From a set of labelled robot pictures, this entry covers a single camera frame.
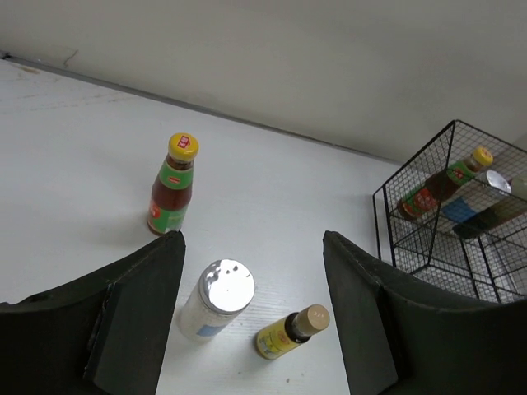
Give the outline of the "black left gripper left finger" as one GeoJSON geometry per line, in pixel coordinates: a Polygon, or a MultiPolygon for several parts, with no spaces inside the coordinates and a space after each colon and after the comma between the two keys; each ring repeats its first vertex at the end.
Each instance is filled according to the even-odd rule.
{"type": "Polygon", "coordinates": [[[184,236],[171,231],[74,281],[2,303],[2,393],[155,393],[184,256],[184,236]]]}

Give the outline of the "red label sauce bottle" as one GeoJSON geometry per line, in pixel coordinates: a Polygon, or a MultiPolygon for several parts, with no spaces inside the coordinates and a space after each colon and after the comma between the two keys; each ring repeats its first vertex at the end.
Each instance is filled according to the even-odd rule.
{"type": "Polygon", "coordinates": [[[488,168],[493,160],[487,148],[476,147],[469,156],[428,177],[400,198],[397,205],[399,214],[408,221],[415,221],[451,198],[462,186],[488,168]]]}

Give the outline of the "white spice jar silver lid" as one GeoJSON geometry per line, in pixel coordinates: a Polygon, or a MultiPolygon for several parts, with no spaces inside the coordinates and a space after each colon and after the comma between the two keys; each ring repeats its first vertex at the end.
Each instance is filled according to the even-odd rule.
{"type": "Polygon", "coordinates": [[[441,213],[449,221],[462,223],[511,194],[509,182],[495,170],[485,170],[459,196],[446,204],[441,213]]]}

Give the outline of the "green label chili sauce bottle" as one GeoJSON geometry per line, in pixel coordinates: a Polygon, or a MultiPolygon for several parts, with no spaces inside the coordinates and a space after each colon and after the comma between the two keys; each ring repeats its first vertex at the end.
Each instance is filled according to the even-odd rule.
{"type": "Polygon", "coordinates": [[[181,229],[192,197],[198,150],[198,140],[190,133],[170,137],[167,156],[152,185],[147,224],[153,233],[181,229]]]}

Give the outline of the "tall dark soy sauce bottle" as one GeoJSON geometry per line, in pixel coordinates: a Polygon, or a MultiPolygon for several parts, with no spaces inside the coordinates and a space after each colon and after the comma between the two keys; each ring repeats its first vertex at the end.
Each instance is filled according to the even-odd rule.
{"type": "Polygon", "coordinates": [[[453,232],[461,239],[474,239],[526,212],[526,174],[507,180],[511,194],[465,222],[457,223],[453,232]]]}

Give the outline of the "small yellow label bottle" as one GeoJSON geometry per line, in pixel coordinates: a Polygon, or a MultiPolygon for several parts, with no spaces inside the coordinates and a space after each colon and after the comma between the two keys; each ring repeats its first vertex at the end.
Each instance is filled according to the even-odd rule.
{"type": "Polygon", "coordinates": [[[308,342],[325,330],[329,323],[329,311],[321,304],[313,304],[258,331],[255,336],[256,351],[266,360],[276,360],[308,342]]]}

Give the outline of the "white spice jar blue label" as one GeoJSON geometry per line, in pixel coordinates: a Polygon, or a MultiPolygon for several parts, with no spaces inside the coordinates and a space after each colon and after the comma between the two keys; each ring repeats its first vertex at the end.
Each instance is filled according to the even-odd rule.
{"type": "Polygon", "coordinates": [[[244,264],[217,260],[203,270],[181,308],[179,330],[190,340],[208,342],[248,307],[254,293],[254,277],[244,264]]]}

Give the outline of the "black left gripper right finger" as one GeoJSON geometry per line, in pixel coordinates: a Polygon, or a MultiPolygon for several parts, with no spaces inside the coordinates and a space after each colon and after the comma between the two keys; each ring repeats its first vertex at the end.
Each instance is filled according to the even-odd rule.
{"type": "Polygon", "coordinates": [[[526,303],[442,290],[335,231],[324,265],[353,394],[523,394],[526,303]]]}

